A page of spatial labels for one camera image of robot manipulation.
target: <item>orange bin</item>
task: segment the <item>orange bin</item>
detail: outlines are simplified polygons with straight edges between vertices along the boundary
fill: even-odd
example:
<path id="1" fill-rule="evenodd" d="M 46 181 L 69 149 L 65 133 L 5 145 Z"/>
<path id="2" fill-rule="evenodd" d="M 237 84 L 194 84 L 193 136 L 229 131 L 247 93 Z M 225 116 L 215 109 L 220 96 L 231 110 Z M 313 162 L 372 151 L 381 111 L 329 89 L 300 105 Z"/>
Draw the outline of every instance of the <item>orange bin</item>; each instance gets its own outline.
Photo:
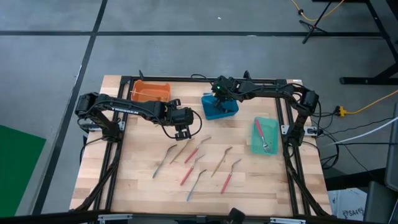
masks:
<path id="1" fill-rule="evenodd" d="M 164 85 L 148 84 L 142 80 L 134 83 L 131 93 L 131 100 L 136 102 L 163 101 L 169 102 L 170 84 Z"/>

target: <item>red handle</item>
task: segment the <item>red handle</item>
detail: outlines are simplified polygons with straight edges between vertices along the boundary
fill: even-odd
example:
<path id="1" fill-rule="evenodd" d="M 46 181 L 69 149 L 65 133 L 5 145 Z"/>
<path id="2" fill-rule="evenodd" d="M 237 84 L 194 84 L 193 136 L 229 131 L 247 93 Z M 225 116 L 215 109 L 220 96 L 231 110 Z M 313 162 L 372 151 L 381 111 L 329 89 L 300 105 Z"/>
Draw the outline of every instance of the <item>red handle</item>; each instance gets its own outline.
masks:
<path id="1" fill-rule="evenodd" d="M 261 126 L 260 126 L 259 120 L 255 119 L 255 122 L 256 122 L 257 130 L 259 130 L 260 136 L 264 137 L 264 135 L 262 134 L 262 131 L 261 131 Z"/>
<path id="2" fill-rule="evenodd" d="M 226 188 L 226 186 L 228 185 L 228 182 L 229 182 L 231 176 L 232 176 L 232 174 L 228 175 L 228 178 L 226 179 L 226 181 L 225 181 L 225 183 L 224 183 L 223 189 L 221 189 L 221 193 L 222 193 L 222 194 L 224 193 L 225 188 Z"/>
<path id="3" fill-rule="evenodd" d="M 192 158 L 192 156 L 195 154 L 195 153 L 197 153 L 197 151 L 198 151 L 198 148 L 196 148 L 189 156 L 188 156 L 188 158 L 185 160 L 185 164 Z"/>
<path id="4" fill-rule="evenodd" d="M 180 186 L 182 186 L 185 182 L 185 180 L 188 178 L 189 174 L 192 172 L 193 167 L 191 167 L 191 169 L 189 169 L 189 171 L 187 172 L 187 174 L 185 174 L 184 179 L 181 180 Z"/>

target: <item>concrete floor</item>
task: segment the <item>concrete floor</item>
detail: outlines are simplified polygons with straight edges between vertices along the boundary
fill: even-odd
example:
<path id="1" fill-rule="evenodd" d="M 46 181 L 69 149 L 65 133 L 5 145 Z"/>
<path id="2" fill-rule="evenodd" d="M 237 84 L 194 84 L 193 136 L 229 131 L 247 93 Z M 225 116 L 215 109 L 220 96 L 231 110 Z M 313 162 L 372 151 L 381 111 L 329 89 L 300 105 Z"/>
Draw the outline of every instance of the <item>concrete floor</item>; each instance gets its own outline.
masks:
<path id="1" fill-rule="evenodd" d="M 324 3 L 297 1 L 308 17 L 317 17 Z M 393 40 L 398 22 L 385 1 L 372 1 Z M 92 30 L 101 0 L 46 1 L 0 0 L 0 30 Z M 228 30 L 305 31 L 289 0 L 250 1 L 109 1 L 100 30 Z M 319 24 L 332 32 L 377 32 L 365 4 L 343 4 Z M 0 124 L 47 139 L 45 149 L 25 192 L 18 214 L 27 214 L 37 193 L 50 150 L 70 97 L 88 37 L 0 37 Z M 342 76 L 372 77 L 394 59 L 382 39 L 313 38 L 306 45 L 300 37 L 97 37 L 80 94 L 99 91 L 103 75 L 189 76 L 202 73 L 241 77 L 249 70 L 254 78 L 294 78 L 320 95 L 323 111 L 336 105 L 356 110 L 396 89 L 394 86 L 345 86 Z M 350 128 L 391 116 L 393 96 L 356 116 L 335 118 L 329 131 Z M 323 125 L 329 118 L 323 119 Z M 338 139 L 361 134 L 375 126 L 336 134 Z M 367 141 L 388 141 L 389 128 Z M 44 205 L 44 213 L 68 210 L 78 173 L 82 134 L 73 116 Z M 321 138 L 323 146 L 330 141 Z M 385 146 L 351 146 L 367 169 L 386 165 Z M 334 148 L 321 148 L 322 157 Z M 364 171 L 341 150 L 338 173 Z"/>

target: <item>wooden tabletop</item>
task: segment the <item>wooden tabletop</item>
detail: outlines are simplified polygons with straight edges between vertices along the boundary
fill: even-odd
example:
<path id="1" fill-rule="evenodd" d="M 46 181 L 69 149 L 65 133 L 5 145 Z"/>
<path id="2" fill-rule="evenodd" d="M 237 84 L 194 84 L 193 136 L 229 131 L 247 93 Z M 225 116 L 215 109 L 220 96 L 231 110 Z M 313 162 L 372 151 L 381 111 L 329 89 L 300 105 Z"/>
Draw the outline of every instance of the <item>wooden tabletop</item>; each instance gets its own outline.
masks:
<path id="1" fill-rule="evenodd" d="M 104 77 L 101 93 L 116 96 L 121 76 Z M 161 213 L 161 214 L 206 214 L 227 215 L 235 207 L 247 216 L 286 216 L 292 215 L 289 188 L 282 144 L 279 136 L 279 153 L 276 156 L 252 154 L 250 150 L 251 129 L 256 116 L 278 120 L 275 99 L 254 98 L 239 104 L 239 112 L 229 118 L 207 121 L 203 114 L 201 97 L 210 92 L 209 83 L 169 82 L 172 99 L 181 99 L 182 106 L 191 107 L 202 117 L 203 127 L 181 155 L 171 164 L 174 155 L 185 145 L 185 141 L 169 139 L 160 126 L 145 121 L 141 117 L 129 115 L 123 142 L 121 160 L 114 190 L 113 212 Z M 104 114 L 111 119 L 113 112 Z M 195 117 L 191 132 L 199 127 Z M 174 128 L 167 127 L 174 135 Z M 180 181 L 193 164 L 184 160 L 197 144 L 206 136 L 211 139 L 204 142 L 197 155 L 205 154 L 195 165 L 187 181 L 180 186 Z M 90 133 L 88 141 L 100 138 L 101 132 Z M 315 141 L 305 137 L 305 141 Z M 153 179 L 152 175 L 165 156 L 167 148 L 173 144 L 165 163 Z M 226 155 L 216 174 L 210 178 L 224 154 L 224 150 L 233 148 Z M 86 146 L 83 161 L 76 180 L 70 208 L 79 206 L 93 190 L 100 176 L 106 142 L 99 141 Z M 307 188 L 322 208 L 331 213 L 323 172 L 317 150 L 307 144 L 300 146 L 303 172 Z M 224 194 L 221 188 L 231 170 L 231 164 L 242 159 L 235 168 Z M 189 202 L 187 195 L 198 173 L 207 169 L 201 176 Z M 104 208 L 108 185 L 104 188 L 100 208 Z M 295 186 L 300 213 L 303 213 L 300 190 Z"/>

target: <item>white cable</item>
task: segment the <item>white cable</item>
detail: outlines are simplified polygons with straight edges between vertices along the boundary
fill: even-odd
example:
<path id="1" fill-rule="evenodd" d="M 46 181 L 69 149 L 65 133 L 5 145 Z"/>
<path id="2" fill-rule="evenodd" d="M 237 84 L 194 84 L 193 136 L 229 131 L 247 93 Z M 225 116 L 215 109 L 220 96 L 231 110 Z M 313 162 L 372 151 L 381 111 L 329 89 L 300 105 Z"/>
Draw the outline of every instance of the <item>white cable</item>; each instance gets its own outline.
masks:
<path id="1" fill-rule="evenodd" d="M 380 130 L 380 129 L 386 127 L 387 125 L 393 123 L 393 122 L 396 121 L 397 119 L 398 119 L 398 117 L 396 117 L 396 118 L 390 120 L 389 122 L 387 122 L 386 124 L 383 124 L 382 126 L 380 126 L 380 127 L 378 127 L 378 128 L 373 129 L 372 131 L 368 131 L 368 132 L 366 132 L 366 133 L 364 133 L 364 134 L 361 134 L 361 135 L 359 135 L 359 136 L 355 136 L 355 137 L 352 137 L 352 138 L 349 138 L 349 139 L 345 139 L 345 140 L 341 140 L 341 141 L 338 141 L 338 142 L 333 142 L 333 143 L 330 143 L 329 145 L 326 145 L 326 146 L 332 146 L 332 145 L 334 145 L 334 144 L 339 144 L 339 143 L 342 143 L 342 142 L 346 142 L 346 141 L 354 140 L 354 139 L 357 139 L 357 138 L 361 138 L 361 137 L 363 137 L 363 136 L 367 136 L 368 134 L 371 134 L 371 133 L 373 133 L 373 132 L 375 132 L 375 131 L 378 131 L 378 130 Z"/>

